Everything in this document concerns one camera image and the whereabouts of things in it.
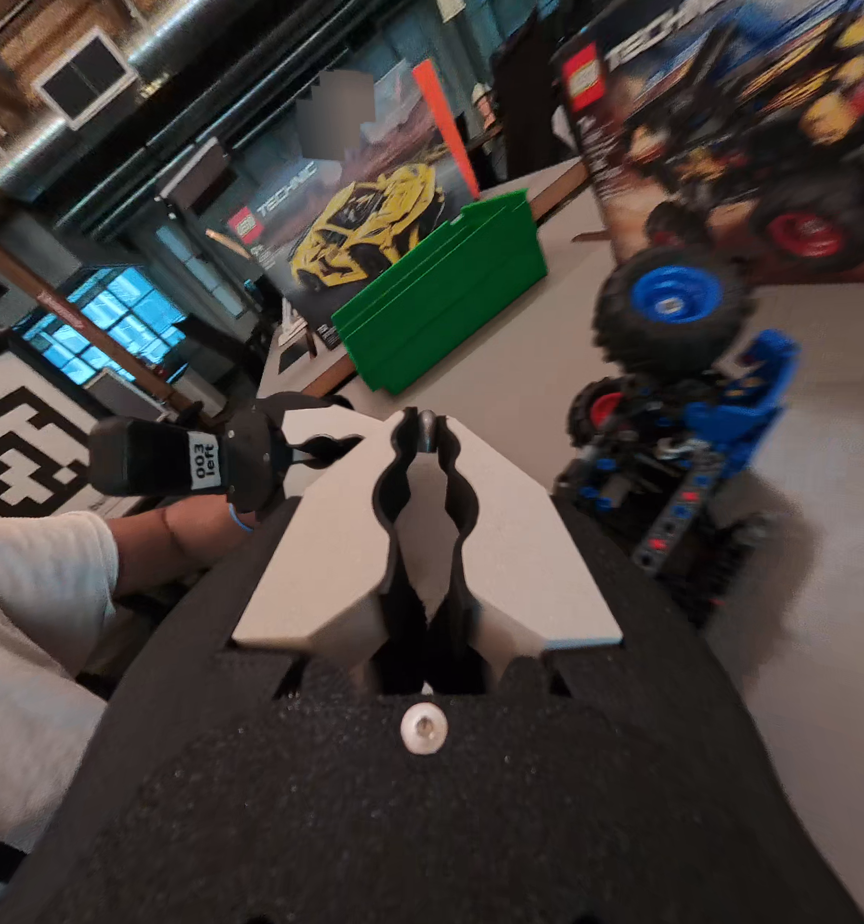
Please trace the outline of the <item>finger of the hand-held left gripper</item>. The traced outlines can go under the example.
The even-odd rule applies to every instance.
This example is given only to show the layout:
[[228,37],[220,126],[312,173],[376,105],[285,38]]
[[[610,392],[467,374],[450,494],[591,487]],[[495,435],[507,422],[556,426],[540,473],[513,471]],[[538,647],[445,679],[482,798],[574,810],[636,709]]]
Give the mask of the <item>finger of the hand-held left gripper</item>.
[[285,498],[299,497],[326,469],[348,454],[348,449],[292,449],[285,475]]
[[389,434],[377,418],[344,407],[288,410],[280,425],[291,463],[387,463]]

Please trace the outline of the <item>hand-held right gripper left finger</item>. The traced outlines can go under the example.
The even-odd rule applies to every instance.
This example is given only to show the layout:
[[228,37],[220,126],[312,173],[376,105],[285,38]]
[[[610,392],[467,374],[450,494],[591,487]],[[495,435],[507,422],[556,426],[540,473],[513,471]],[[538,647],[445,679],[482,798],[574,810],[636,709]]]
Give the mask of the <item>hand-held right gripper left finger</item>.
[[411,499],[419,413],[393,414],[305,489],[232,633],[236,645],[423,687],[426,610],[396,521]]

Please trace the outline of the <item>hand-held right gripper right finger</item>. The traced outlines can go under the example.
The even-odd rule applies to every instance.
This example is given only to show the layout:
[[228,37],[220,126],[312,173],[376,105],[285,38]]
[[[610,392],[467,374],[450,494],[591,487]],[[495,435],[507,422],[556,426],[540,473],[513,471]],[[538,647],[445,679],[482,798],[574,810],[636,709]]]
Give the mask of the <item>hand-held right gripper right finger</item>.
[[488,687],[518,657],[616,646],[623,631],[548,491],[455,418],[437,419],[458,536],[430,623],[430,684]]

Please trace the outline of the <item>toy brick truck model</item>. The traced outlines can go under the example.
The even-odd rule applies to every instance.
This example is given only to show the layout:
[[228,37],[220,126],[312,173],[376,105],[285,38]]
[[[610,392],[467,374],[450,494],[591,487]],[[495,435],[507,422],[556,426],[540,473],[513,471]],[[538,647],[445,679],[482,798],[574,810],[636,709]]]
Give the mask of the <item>toy brick truck model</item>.
[[712,511],[783,415],[799,365],[799,343],[764,329],[738,372],[718,367],[755,310],[742,271],[712,251],[639,252],[594,308],[594,344],[621,374],[583,387],[567,411],[575,454],[554,496],[591,516],[696,629],[773,521],[753,513],[720,526]]

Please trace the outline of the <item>person's left forearm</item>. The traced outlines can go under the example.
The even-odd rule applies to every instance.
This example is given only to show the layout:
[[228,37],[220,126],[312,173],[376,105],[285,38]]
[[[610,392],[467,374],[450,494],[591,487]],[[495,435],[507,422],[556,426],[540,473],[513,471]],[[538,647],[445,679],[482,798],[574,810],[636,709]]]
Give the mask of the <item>person's left forearm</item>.
[[226,497],[196,495],[107,522],[117,554],[115,597],[144,593],[211,568],[240,547],[246,533]]

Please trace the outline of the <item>yellow car set box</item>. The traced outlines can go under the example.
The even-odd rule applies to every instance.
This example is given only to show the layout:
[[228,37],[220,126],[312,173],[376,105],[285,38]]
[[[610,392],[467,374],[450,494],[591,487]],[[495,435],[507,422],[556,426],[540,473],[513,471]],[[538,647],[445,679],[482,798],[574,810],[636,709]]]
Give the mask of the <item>yellow car set box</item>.
[[328,350],[335,314],[479,198],[449,104],[443,136],[415,67],[397,62],[373,92],[375,118],[340,161],[299,155],[227,221]]

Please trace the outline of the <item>monster truck set box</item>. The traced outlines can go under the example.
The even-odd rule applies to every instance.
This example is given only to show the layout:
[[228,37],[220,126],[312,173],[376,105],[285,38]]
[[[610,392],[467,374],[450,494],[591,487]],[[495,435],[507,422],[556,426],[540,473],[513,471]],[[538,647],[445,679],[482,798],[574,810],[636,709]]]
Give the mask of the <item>monster truck set box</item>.
[[864,283],[864,1],[608,2],[552,63],[617,263]]

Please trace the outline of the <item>small grey monitor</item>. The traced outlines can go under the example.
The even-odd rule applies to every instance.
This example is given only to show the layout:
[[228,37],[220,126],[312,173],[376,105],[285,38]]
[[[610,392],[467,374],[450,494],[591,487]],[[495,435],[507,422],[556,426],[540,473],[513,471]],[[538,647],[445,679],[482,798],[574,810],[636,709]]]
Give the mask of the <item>small grey monitor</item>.
[[113,415],[144,422],[171,420],[169,409],[110,367],[103,368],[84,390]]

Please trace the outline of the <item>black white marker board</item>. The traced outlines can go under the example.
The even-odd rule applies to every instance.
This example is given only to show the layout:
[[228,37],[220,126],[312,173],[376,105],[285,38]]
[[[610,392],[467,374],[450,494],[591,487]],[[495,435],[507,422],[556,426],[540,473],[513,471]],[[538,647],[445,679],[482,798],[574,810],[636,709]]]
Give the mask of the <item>black white marker board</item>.
[[89,480],[89,434],[105,413],[0,340],[0,517],[136,512],[143,499],[97,491]]

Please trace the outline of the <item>blue lit window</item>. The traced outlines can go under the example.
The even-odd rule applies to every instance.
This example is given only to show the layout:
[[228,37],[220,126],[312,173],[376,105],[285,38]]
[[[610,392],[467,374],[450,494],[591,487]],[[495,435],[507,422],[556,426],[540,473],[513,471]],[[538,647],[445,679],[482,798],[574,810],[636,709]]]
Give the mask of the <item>blue lit window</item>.
[[[87,274],[67,296],[84,316],[126,352],[170,380],[186,362],[174,359],[185,335],[185,316],[137,268],[102,268]],[[31,310],[13,329],[42,359],[78,386],[111,370],[133,383],[127,372],[71,325],[44,308]]]

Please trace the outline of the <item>green plastic bin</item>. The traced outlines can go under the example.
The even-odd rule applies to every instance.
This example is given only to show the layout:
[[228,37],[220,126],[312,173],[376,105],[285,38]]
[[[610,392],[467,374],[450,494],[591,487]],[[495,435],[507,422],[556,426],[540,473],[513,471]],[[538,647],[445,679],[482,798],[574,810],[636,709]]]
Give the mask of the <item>green plastic bin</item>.
[[526,190],[465,205],[332,316],[372,391],[398,395],[547,275]]

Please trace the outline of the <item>brown wooden beam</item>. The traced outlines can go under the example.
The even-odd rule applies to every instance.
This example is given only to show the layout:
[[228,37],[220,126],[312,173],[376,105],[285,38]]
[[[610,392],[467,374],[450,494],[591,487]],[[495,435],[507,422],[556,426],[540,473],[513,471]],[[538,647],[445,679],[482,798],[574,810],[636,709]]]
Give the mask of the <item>brown wooden beam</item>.
[[156,399],[177,412],[186,412],[193,404],[164,378],[152,372],[141,360],[89,320],[82,311],[59,294],[43,277],[14,257],[0,245],[0,274],[12,285],[33,298],[112,361],[133,375],[136,383]]

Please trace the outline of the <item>black chair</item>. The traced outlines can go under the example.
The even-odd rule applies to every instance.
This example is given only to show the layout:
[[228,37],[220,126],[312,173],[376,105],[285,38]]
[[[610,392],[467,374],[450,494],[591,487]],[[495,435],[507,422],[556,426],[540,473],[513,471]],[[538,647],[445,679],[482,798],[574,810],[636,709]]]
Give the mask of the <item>black chair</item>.
[[573,156],[570,146],[554,132],[560,98],[551,54],[536,8],[491,54],[508,180],[553,167]]

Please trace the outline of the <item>white framed vent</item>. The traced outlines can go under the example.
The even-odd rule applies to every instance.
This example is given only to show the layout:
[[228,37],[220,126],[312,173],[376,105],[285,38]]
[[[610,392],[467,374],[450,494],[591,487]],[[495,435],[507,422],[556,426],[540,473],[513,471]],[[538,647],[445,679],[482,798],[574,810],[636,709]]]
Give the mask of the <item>white framed vent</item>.
[[138,79],[114,40],[92,27],[33,81],[40,99],[77,131]]

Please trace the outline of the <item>silver air duct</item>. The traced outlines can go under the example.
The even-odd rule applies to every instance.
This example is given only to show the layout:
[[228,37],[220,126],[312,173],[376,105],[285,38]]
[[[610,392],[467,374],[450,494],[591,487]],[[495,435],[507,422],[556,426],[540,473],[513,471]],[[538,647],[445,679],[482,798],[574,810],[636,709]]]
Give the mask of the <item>silver air duct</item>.
[[[227,140],[401,2],[0,2],[0,208],[94,225],[184,152]],[[101,27],[137,81],[79,130],[34,79]]]

